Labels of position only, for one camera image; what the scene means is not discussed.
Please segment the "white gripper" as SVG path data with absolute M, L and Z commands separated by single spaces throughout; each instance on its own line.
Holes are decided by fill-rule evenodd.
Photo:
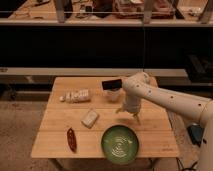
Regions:
M 141 109 L 141 98 L 134 95 L 126 94 L 122 107 L 116 109 L 116 113 L 122 112 L 123 110 L 128 113 L 135 114 L 134 118 L 140 124 L 141 121 L 138 114 L 140 112 L 140 109 Z

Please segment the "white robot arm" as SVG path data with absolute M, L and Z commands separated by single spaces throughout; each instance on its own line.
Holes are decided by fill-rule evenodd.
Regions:
M 124 78 L 121 88 L 125 98 L 118 112 L 137 115 L 145 99 L 203 127 L 197 171 L 213 171 L 213 99 L 154 87 L 145 72 Z

